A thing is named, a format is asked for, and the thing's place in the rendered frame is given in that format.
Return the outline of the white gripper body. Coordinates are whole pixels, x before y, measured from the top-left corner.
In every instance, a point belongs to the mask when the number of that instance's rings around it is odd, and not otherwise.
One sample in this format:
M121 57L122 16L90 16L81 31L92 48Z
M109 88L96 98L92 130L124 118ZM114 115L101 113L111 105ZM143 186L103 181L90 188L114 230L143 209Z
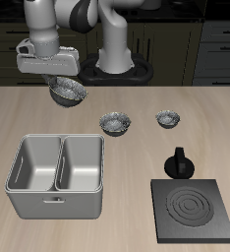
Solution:
M17 55L22 73L44 75L78 75L81 71L79 51L74 47L59 47L59 53L51 59L40 59L32 54Z

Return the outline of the large grey bowl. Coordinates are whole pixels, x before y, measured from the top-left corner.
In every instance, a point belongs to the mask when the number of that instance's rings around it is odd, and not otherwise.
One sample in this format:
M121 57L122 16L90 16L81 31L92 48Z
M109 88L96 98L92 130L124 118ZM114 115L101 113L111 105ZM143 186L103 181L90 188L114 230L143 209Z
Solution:
M63 107L78 105L87 98L87 90L82 84L65 77L57 77L57 85L49 86L49 91L52 99Z

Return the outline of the medium grey bowl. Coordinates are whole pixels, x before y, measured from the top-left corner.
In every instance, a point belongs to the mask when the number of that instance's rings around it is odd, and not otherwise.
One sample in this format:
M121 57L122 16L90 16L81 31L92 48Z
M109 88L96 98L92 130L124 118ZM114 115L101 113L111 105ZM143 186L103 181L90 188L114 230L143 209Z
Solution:
M112 137L124 135L131 123L129 116L122 112L110 112L99 119L99 126L103 132Z

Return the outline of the small grey bowl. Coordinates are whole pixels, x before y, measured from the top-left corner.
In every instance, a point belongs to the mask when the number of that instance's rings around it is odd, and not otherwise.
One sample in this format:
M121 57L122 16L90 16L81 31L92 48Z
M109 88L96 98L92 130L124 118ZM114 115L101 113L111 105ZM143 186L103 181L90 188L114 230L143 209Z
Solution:
M158 124L165 129L172 129L176 127L180 121L180 115L172 110L161 110L155 118Z

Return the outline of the white two-bin basket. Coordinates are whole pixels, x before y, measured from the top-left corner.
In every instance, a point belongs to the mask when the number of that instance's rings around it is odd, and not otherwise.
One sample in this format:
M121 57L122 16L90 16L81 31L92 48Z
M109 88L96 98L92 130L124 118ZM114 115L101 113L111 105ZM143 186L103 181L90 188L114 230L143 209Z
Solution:
M24 220L94 220L102 210L103 171L101 135L28 134L5 192Z

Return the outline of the dark kitchen cupboards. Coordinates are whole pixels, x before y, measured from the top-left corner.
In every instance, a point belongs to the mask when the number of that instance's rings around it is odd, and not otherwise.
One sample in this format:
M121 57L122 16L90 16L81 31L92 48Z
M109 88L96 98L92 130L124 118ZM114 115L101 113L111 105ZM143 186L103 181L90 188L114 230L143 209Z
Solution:
M43 86L36 74L17 67L16 46L29 36L23 0L0 0L0 86ZM128 47L153 67L151 86L192 83L201 36L200 23L129 23Z

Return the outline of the round black knob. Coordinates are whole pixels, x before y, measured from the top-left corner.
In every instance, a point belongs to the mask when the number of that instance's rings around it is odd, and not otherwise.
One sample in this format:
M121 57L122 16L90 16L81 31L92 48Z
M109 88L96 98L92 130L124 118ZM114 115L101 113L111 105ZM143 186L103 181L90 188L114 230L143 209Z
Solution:
M164 163L164 170L173 179L189 179L194 175L195 166L185 157L184 149L177 147L174 156L169 157Z

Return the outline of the dark grey stove plate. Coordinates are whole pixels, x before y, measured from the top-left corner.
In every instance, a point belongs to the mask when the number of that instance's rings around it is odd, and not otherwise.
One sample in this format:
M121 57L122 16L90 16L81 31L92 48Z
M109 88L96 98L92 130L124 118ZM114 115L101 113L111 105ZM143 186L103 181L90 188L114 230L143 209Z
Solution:
M230 243L230 220L215 179L152 179L158 243Z

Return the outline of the flat black base plate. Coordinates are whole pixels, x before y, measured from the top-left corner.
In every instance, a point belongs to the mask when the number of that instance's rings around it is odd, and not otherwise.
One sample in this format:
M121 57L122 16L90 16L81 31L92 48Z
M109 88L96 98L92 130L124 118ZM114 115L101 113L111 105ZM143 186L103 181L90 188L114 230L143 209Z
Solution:
M134 87L146 86L153 77L153 68L139 53L132 54L135 64L133 68L122 74L108 74L96 67L99 55L91 53L81 63L81 71L78 78L84 86L95 87Z

